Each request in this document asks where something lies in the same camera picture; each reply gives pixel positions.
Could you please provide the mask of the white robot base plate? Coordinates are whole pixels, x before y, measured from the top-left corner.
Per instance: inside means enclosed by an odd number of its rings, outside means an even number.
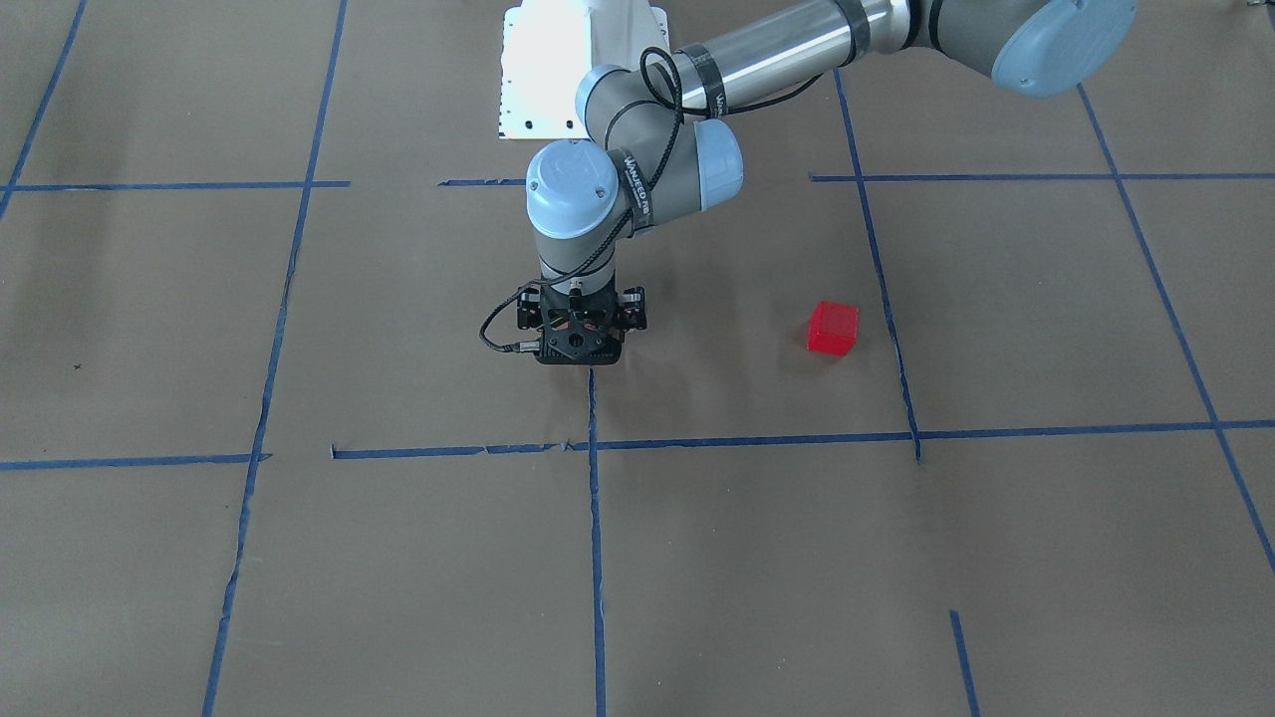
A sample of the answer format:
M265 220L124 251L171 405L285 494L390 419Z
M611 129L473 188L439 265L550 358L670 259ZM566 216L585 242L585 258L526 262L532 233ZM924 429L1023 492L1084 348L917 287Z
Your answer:
M646 1L523 1L504 13L502 31L497 135L506 140L584 139L586 73L634 68L646 47L669 47L666 10Z

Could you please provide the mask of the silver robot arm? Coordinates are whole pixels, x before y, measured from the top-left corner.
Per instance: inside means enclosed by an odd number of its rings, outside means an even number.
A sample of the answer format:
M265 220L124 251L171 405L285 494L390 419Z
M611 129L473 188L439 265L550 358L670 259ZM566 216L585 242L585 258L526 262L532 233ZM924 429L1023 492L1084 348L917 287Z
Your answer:
M1028 97L1091 77L1128 34L1133 1L802 1L674 51L595 63L567 79L583 137L533 154L525 213L539 277L509 299L541 364L615 364L646 328L640 287L618 290L620 240L729 202L743 154L727 125L870 54L924 47Z

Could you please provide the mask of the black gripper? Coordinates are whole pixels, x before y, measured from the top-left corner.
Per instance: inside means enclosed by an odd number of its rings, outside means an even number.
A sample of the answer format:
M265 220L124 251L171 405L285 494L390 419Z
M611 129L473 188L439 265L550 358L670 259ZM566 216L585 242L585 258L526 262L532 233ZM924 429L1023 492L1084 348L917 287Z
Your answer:
M527 290L516 301L518 327L537 330L538 339L519 342L518 353L541 364L616 364L629 330L646 330L643 287L603 290Z

